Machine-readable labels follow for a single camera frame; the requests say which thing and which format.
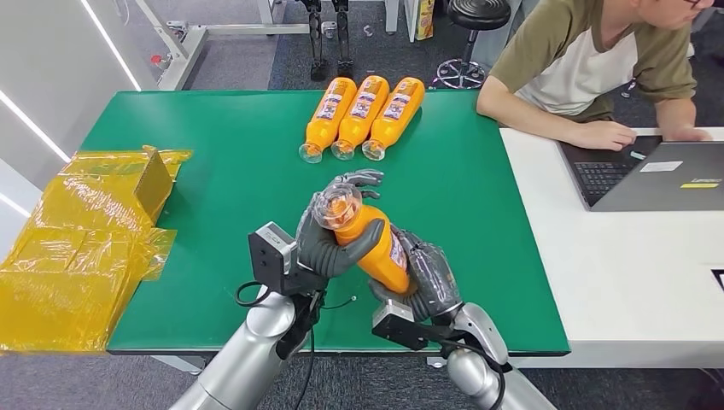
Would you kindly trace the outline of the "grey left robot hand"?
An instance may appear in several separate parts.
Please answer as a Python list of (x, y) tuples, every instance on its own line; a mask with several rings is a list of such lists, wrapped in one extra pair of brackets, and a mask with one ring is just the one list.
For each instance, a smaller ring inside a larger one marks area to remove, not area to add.
[[(380, 195), (366, 187), (380, 185), (383, 177), (382, 171), (366, 168), (337, 175), (330, 182), (332, 184), (349, 183), (361, 189), (363, 198), (377, 199)], [(312, 195), (296, 229), (295, 239), (299, 248), (298, 264), (318, 276), (335, 278), (356, 265), (377, 246), (385, 222), (381, 219), (373, 220), (367, 224), (359, 237), (351, 243), (341, 246), (336, 241), (335, 233), (322, 227), (312, 215), (313, 205), (318, 196), (317, 192)]]

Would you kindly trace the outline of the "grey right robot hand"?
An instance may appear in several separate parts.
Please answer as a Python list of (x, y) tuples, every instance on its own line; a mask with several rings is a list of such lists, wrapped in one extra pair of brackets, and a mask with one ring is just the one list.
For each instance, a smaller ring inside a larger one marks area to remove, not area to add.
[(443, 317), (456, 310), (462, 299), (443, 250), (411, 231), (393, 226), (392, 232), (405, 250), (411, 288), (397, 294), (370, 279), (372, 295), (380, 302), (391, 299), (408, 306), (416, 322)]

